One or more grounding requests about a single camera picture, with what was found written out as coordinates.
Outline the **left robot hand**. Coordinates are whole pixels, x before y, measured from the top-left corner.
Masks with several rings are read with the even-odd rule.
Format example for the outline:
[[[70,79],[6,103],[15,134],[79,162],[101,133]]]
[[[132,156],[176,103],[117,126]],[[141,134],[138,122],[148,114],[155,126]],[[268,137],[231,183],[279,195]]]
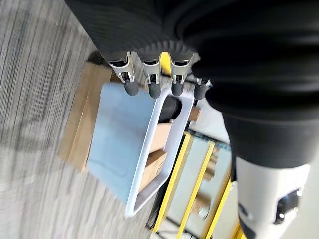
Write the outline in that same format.
[[[188,69],[194,95],[223,115],[238,216],[248,239],[278,239],[295,219],[319,156],[319,3],[316,0],[68,0],[127,94],[129,58],[160,95],[160,55],[171,56],[172,92]]]

